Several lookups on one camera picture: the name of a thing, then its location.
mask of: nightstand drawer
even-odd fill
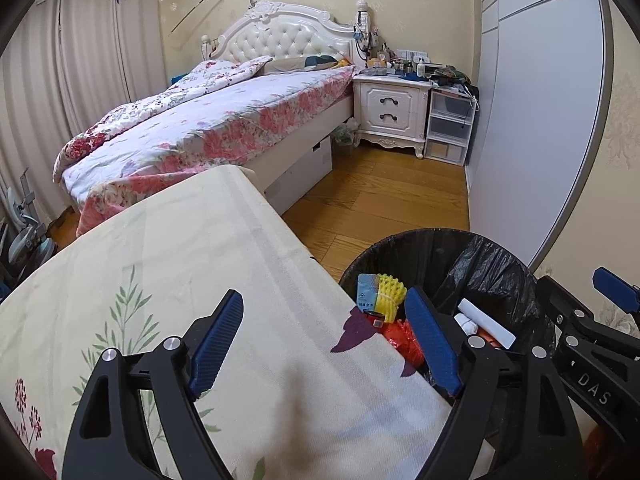
[[[417,114],[405,110],[390,110],[389,107],[378,104],[362,109],[360,128],[413,138],[416,124]]]
[[[386,112],[393,115],[398,115],[395,112],[401,111],[416,113],[419,94],[420,91],[417,88],[363,84],[360,90],[360,103],[363,108],[383,107]]]

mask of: trash can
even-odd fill
[[[389,236],[358,256],[340,279],[342,289],[356,301],[358,276],[389,274],[407,288],[421,286],[441,313],[454,314],[467,298],[516,336],[510,351],[526,353],[542,346],[555,348],[553,322],[536,301],[536,279],[530,270],[500,245],[469,232],[418,229]],[[485,433],[497,438],[507,406],[516,392],[498,390]]]

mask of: white tufted headboard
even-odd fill
[[[364,66],[356,49],[353,27],[335,23],[329,12],[263,0],[220,35],[210,58],[247,61],[258,56],[343,54],[355,65]]]

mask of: pink floral bedspread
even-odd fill
[[[265,75],[183,103],[68,168],[81,209],[77,236],[131,205],[220,164],[245,164],[322,113],[354,67]]]
[[[59,183],[66,168],[94,152],[113,137],[175,106],[245,81],[271,59],[269,56],[261,56],[244,63],[203,61],[164,92],[114,108],[94,126],[66,143],[56,159],[53,182]]]

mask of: tablecloth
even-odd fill
[[[420,375],[401,376],[404,359],[247,172],[213,168],[132,206],[0,305],[0,402],[52,478],[102,350],[152,350],[230,288],[244,319],[197,408],[235,478],[413,479],[424,464],[449,406]],[[143,403],[178,479],[151,393]]]

